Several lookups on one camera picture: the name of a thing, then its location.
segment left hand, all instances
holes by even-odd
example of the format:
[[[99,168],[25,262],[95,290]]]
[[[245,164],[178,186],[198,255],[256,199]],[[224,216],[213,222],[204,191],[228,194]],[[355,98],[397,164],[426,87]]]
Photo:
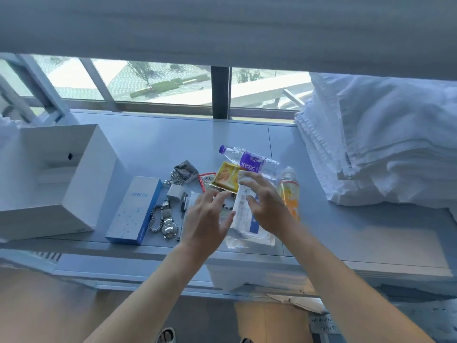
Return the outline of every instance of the left hand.
[[[228,191],[208,189],[187,212],[182,243],[189,245],[205,260],[221,245],[232,224],[235,212],[231,212],[224,222],[219,224],[222,205],[230,195]]]

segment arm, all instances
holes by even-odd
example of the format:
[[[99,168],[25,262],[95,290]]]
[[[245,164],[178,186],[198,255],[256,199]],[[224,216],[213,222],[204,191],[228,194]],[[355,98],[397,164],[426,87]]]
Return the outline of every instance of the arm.
[[[433,342],[296,221],[266,179],[257,173],[244,174],[249,178],[240,184],[259,197],[258,203],[248,198],[254,217],[283,241],[306,270],[348,342]]]
[[[86,343],[151,342],[157,337],[182,290],[226,236],[234,212],[221,225],[219,215],[228,196],[230,192],[207,190],[197,199],[179,245]]]

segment yellow snack packet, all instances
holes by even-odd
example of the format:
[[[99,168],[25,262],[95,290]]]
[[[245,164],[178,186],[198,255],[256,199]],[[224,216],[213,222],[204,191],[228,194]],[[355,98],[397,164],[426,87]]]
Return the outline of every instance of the yellow snack packet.
[[[238,171],[240,170],[241,167],[238,165],[222,162],[222,166],[210,185],[236,194],[238,192]]]

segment hand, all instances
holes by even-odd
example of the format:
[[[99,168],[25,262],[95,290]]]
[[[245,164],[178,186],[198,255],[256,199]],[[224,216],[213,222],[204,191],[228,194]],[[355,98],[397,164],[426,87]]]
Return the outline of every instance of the hand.
[[[228,191],[206,190],[187,212],[182,243],[189,245],[205,260],[221,245],[232,224],[235,212],[231,212],[224,222],[219,224],[222,205],[230,195]]]
[[[240,172],[241,177],[248,178],[241,179],[239,183],[250,187],[259,197],[259,202],[257,202],[251,195],[247,196],[249,207],[255,219],[265,230],[281,238],[280,235],[290,225],[289,222],[293,220],[283,199],[278,195],[276,188],[262,175],[249,171]]]

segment cardboard box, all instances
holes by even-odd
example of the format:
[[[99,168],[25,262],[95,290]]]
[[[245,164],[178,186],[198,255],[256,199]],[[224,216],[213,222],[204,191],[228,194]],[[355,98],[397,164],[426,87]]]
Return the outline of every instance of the cardboard box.
[[[117,161],[98,125],[20,129],[0,151],[0,241],[94,230]]]
[[[106,239],[112,243],[140,245],[161,189],[162,181],[158,178],[133,177],[106,232]]]

